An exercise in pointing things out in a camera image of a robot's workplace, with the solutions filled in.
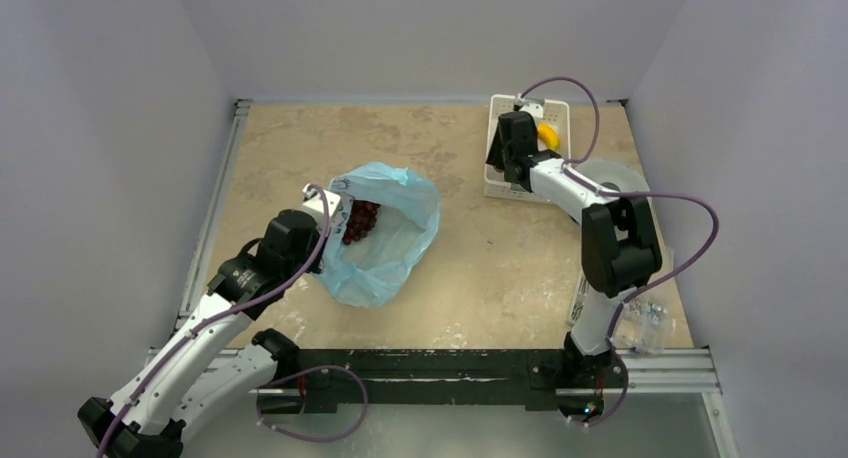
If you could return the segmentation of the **dark red fake grapes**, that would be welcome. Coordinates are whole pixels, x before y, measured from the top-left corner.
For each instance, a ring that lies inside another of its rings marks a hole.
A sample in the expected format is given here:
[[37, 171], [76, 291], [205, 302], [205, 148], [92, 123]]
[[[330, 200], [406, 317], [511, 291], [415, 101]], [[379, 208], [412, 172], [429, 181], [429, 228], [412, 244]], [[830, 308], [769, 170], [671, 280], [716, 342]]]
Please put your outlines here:
[[366, 238], [375, 228], [381, 205], [364, 200], [354, 200], [349, 213], [342, 244], [351, 245]]

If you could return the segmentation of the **blue printed plastic bag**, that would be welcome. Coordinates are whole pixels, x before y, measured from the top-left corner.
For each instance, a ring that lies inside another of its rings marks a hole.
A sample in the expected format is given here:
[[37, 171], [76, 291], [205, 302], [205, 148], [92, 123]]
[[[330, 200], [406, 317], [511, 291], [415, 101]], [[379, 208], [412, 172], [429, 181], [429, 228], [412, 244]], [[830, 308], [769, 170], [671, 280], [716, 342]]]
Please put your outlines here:
[[[433, 182], [409, 168], [372, 162], [333, 178], [340, 197], [330, 222], [317, 280], [337, 302], [380, 307], [394, 299], [438, 234], [442, 199]], [[352, 236], [354, 204], [370, 202], [376, 215], [362, 238]]]

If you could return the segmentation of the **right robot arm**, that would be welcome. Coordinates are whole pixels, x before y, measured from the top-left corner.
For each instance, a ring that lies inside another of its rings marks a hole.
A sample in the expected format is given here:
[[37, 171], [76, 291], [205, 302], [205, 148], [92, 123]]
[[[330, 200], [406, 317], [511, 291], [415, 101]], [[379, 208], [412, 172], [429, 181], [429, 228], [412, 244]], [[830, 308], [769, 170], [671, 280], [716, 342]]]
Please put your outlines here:
[[541, 123], [521, 109], [495, 121], [487, 165], [506, 182], [549, 200], [580, 226], [580, 263], [588, 284], [584, 308], [564, 340], [561, 370], [576, 385], [612, 360], [612, 335], [625, 293], [644, 287], [662, 266], [652, 209], [644, 196], [623, 196], [538, 146]]

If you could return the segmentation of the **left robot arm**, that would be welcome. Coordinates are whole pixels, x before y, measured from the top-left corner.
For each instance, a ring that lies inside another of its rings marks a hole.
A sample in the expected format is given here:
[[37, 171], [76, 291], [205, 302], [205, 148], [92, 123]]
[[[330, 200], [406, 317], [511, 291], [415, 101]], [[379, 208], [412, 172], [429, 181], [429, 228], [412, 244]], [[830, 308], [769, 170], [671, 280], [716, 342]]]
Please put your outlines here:
[[209, 418], [253, 386], [284, 387], [297, 377], [296, 345], [263, 332], [257, 345], [200, 377], [224, 347], [303, 274], [320, 270], [333, 212], [312, 205], [283, 210], [263, 237], [223, 262], [183, 326], [126, 385], [91, 397], [77, 417], [100, 457], [178, 457]]

